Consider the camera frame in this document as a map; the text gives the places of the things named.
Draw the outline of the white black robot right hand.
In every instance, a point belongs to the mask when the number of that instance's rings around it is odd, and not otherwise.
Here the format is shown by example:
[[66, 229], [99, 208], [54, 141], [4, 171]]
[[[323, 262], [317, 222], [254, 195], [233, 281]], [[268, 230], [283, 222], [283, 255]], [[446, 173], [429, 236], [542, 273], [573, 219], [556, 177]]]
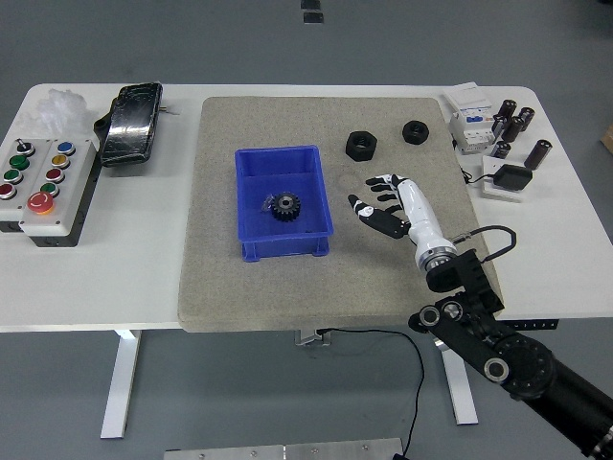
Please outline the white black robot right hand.
[[409, 236], [416, 246], [416, 265], [427, 272], [437, 265], [457, 256], [455, 245], [443, 236], [435, 213], [418, 185], [409, 178], [397, 174], [383, 174], [366, 180], [373, 192], [384, 192], [377, 199], [392, 199], [397, 204], [381, 210], [371, 206], [356, 195], [348, 201], [358, 218], [374, 230], [401, 239]]

